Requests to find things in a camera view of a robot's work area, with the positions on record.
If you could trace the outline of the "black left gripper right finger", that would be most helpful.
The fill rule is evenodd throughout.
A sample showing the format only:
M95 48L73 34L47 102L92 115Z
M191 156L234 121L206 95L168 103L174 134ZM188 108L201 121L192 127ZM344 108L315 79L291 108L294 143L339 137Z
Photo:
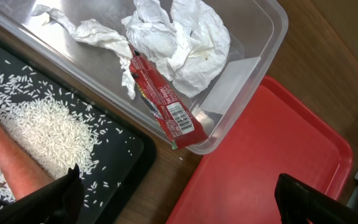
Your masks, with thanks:
M275 201L283 224L358 224L358 213L300 180L281 173Z

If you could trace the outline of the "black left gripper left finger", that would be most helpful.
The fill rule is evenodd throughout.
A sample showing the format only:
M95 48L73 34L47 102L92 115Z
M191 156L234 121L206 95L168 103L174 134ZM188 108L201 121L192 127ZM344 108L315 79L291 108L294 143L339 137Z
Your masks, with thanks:
M0 209L0 224L76 223L84 198L75 165L65 176Z

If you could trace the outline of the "orange carrot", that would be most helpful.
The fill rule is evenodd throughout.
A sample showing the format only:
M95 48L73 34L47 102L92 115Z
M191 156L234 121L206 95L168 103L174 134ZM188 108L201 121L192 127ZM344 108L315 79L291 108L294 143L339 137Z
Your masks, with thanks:
M1 126L0 170L17 200L53 182L53 179Z

